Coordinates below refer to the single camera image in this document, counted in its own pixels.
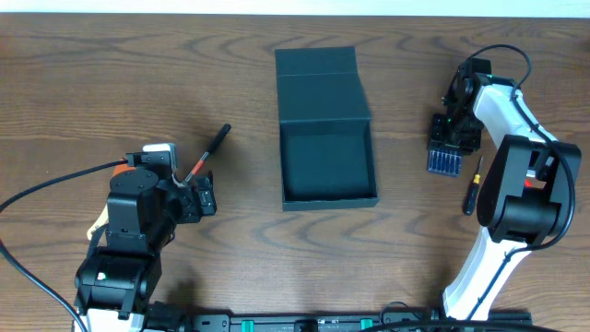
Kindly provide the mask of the dark green open box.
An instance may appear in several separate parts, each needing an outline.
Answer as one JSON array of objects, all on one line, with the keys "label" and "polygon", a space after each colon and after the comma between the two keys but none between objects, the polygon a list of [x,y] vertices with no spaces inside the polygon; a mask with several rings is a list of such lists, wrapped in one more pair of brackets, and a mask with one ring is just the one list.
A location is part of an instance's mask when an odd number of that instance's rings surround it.
[{"label": "dark green open box", "polygon": [[354,47],[275,57],[283,210],[376,206],[372,114]]}]

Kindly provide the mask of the small claw hammer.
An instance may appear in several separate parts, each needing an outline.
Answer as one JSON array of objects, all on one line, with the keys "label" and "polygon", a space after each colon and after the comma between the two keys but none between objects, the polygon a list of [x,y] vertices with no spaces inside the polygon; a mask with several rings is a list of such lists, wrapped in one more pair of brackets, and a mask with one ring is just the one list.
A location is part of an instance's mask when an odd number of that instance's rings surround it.
[{"label": "small claw hammer", "polygon": [[191,171],[189,171],[187,173],[187,175],[181,181],[178,179],[178,177],[176,175],[172,176],[172,179],[175,181],[175,183],[177,183],[180,187],[187,186],[191,182],[191,180],[194,177],[196,177],[196,175],[198,174],[198,172],[200,171],[200,169],[203,167],[204,163],[206,162],[207,158],[218,149],[218,147],[221,145],[221,142],[224,140],[224,138],[230,132],[230,130],[231,130],[231,124],[225,123],[219,129],[216,136],[213,138],[213,140],[208,145],[205,153],[201,156],[201,158],[196,163],[196,165],[191,169]]}]

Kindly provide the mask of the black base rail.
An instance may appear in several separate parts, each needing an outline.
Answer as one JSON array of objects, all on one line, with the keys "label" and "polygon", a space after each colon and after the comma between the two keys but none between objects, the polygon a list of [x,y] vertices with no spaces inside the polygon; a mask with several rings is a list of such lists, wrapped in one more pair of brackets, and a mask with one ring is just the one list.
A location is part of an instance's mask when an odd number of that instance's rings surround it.
[{"label": "black base rail", "polygon": [[365,328],[399,322],[435,320],[437,314],[411,313],[395,309],[384,314],[351,315],[258,315],[229,316],[227,314],[201,314],[188,320],[194,332],[337,332],[361,331]]}]

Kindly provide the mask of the blue precision screwdriver set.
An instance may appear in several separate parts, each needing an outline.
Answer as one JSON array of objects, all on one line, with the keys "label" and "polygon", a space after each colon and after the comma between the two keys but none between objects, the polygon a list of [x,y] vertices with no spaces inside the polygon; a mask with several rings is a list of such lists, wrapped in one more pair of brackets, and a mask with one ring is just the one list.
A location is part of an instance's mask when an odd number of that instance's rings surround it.
[{"label": "blue precision screwdriver set", "polygon": [[459,151],[431,148],[428,152],[427,171],[450,176],[458,177],[462,169],[462,154]]}]

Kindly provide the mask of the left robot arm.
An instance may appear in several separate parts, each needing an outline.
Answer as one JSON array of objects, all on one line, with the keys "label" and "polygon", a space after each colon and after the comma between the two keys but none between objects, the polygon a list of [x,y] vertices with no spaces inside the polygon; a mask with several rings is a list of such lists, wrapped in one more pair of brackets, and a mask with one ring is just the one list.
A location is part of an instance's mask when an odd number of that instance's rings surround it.
[{"label": "left robot arm", "polygon": [[217,212],[213,175],[177,184],[167,151],[129,153],[110,180],[108,221],[91,237],[78,268],[76,331],[190,331],[189,314],[150,300],[161,252],[180,224]]}]

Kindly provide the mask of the black yellow screwdriver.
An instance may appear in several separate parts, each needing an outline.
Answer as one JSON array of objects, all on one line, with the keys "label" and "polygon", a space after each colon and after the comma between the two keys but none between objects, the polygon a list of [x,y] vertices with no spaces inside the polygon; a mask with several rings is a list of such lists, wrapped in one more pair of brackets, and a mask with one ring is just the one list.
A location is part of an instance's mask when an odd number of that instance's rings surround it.
[{"label": "black yellow screwdriver", "polygon": [[464,200],[464,204],[462,206],[462,211],[466,216],[471,216],[476,208],[478,191],[480,186],[480,178],[481,178],[481,166],[483,162],[483,156],[479,157],[477,169],[473,175],[471,183],[467,188],[466,197]]}]

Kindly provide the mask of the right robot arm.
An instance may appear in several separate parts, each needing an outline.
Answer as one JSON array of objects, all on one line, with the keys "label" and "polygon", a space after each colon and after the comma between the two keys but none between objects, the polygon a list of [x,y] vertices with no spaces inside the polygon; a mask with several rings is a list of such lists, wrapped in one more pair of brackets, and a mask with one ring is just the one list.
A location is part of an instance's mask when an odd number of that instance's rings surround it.
[{"label": "right robot arm", "polygon": [[463,205],[465,214],[477,216],[478,237],[442,293],[446,317],[483,321],[517,265],[571,225],[582,153],[545,130],[519,84],[493,75],[487,59],[467,58],[442,103],[447,112],[431,121],[429,172],[458,175],[483,132],[497,148],[487,176],[474,176]]}]

